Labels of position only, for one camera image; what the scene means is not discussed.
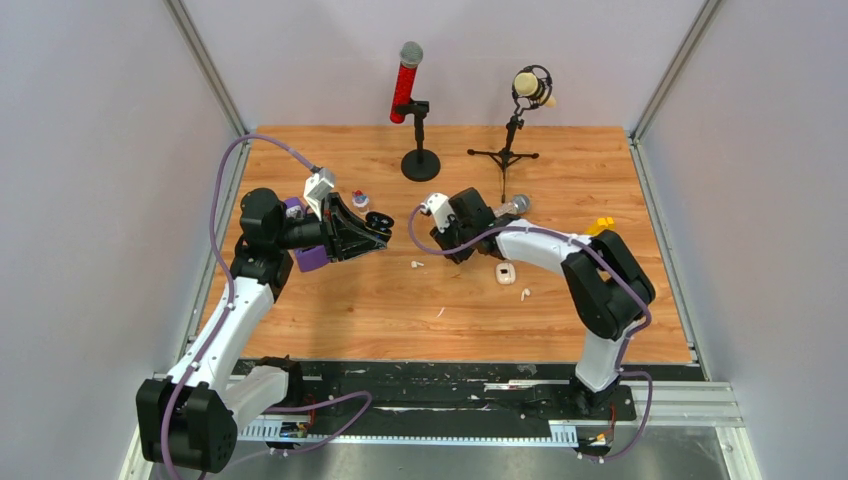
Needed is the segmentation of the black earbud charging case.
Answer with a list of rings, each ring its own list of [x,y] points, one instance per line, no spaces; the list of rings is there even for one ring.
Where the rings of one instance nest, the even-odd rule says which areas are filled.
[[[377,211],[369,211],[365,215],[365,222],[367,228],[374,236],[382,242],[389,242],[392,236],[391,228],[395,224],[391,216]]]

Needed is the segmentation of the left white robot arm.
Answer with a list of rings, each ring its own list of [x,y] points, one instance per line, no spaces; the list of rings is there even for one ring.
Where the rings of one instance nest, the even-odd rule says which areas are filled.
[[[242,233],[234,259],[224,266],[227,285],[212,318],[181,360],[162,379],[148,379],[136,394],[143,457],[169,470],[219,473],[237,436],[269,408],[298,411],[306,386],[298,363],[268,357],[235,384],[231,372],[254,329],[279,299],[295,250],[318,249],[329,262],[384,250],[393,219],[371,211],[357,216],[329,193],[311,212],[290,215],[268,188],[240,202]]]

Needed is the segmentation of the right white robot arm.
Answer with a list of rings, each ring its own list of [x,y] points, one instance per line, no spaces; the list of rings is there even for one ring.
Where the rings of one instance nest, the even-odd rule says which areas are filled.
[[[453,196],[429,194],[413,211],[432,219],[432,254],[455,263],[473,252],[523,262],[562,277],[586,329],[580,360],[570,381],[571,403],[596,417],[611,403],[632,337],[651,321],[655,288],[621,236],[601,227],[592,234],[564,233],[525,219],[530,208],[519,194],[501,206],[486,204],[467,188]]]

